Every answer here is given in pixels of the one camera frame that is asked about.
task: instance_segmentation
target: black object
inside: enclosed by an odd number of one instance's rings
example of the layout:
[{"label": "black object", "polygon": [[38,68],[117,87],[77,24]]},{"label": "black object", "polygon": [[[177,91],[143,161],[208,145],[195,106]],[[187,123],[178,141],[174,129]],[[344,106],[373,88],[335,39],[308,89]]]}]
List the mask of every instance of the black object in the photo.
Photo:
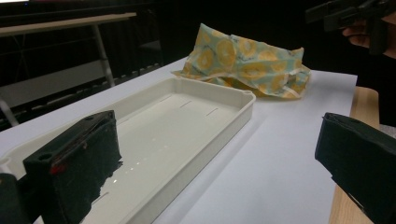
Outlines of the black object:
[{"label": "black object", "polygon": [[[30,222],[41,215],[46,224],[79,223],[120,167],[120,158],[113,111],[80,120],[23,161],[26,175],[21,180],[0,175],[7,179],[0,195],[16,195],[0,198],[0,217],[5,217],[0,222],[15,223],[12,218],[26,211]],[[14,210],[15,216],[7,215]]]},{"label": "black object", "polygon": [[326,32],[352,25],[356,20],[367,20],[370,36],[370,54],[382,54],[387,48],[388,24],[381,20],[396,8],[390,0],[334,0],[309,8],[306,22],[323,20]]},{"label": "black object", "polygon": [[315,158],[374,223],[396,223],[396,139],[356,119],[326,113]]}]

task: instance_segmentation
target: human hand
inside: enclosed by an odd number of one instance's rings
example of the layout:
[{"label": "human hand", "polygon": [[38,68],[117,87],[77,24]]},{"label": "human hand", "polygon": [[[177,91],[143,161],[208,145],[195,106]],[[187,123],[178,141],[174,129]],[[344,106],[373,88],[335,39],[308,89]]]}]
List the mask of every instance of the human hand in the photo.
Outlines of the human hand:
[{"label": "human hand", "polygon": [[[396,59],[396,12],[382,18],[388,25],[388,47],[384,54],[390,58]],[[343,31],[343,35],[347,36],[349,42],[356,46],[365,48],[370,47],[370,36],[365,33],[366,21],[356,21],[352,26],[347,27]]]}]

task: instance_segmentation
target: white tray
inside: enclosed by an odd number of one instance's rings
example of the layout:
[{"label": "white tray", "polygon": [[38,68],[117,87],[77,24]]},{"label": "white tray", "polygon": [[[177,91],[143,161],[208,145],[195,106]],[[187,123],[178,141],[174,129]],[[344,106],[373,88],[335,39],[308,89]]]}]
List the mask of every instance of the white tray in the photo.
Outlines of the white tray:
[{"label": "white tray", "polygon": [[[101,109],[115,111],[123,165],[83,223],[151,223],[248,122],[254,101],[250,91],[175,77]],[[21,178],[21,161],[71,125],[12,149],[0,172]]]}]

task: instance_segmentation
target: napkin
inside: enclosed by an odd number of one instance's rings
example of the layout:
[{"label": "napkin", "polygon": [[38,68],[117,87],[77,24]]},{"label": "napkin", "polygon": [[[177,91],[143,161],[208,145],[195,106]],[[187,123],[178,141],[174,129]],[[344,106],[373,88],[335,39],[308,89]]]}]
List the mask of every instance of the napkin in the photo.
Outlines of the napkin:
[{"label": "napkin", "polygon": [[195,47],[178,77],[252,91],[256,96],[301,98],[310,77],[304,49],[287,50],[201,23]]}]

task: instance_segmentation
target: yellow patterned cloth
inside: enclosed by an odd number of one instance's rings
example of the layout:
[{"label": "yellow patterned cloth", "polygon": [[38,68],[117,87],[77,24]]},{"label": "yellow patterned cloth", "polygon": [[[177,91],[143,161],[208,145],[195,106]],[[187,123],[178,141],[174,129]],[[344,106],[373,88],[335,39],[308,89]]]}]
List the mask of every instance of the yellow patterned cloth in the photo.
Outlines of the yellow patterned cloth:
[{"label": "yellow patterned cloth", "polygon": [[257,96],[302,97],[310,69],[304,49],[287,50],[201,24],[195,47],[178,77],[253,91]]}]

